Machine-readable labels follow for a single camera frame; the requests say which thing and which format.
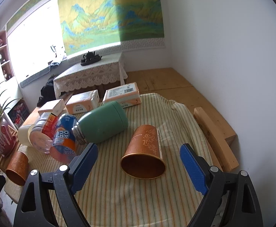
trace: green window shade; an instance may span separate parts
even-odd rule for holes
[[[32,9],[34,6],[36,6],[37,3],[39,3],[42,0],[29,0],[26,2],[14,15],[13,17],[8,21],[7,23],[7,32],[13,27],[14,24],[20,24],[24,19],[26,18],[24,15],[27,13],[30,9]]]
[[[58,0],[58,8],[67,55],[115,42],[164,38],[160,0]]]

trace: wooden floor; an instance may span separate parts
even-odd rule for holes
[[[214,124],[220,128],[228,145],[233,142],[236,133],[227,121],[204,96],[173,68],[127,72],[127,75],[126,82],[136,82],[140,94],[158,93],[166,99],[183,103],[192,114],[194,108],[202,107]]]

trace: red label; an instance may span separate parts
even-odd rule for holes
[[[57,121],[58,117],[54,114],[50,114],[42,128],[42,133],[47,135],[51,140],[54,140]]]

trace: thermos bottle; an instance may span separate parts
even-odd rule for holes
[[[116,102],[108,102],[83,115],[72,128],[80,144],[95,144],[118,134],[128,127],[124,109]]]

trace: window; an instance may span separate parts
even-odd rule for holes
[[[18,82],[45,69],[57,55],[65,55],[57,0],[50,0],[30,14],[8,36],[13,70]]]

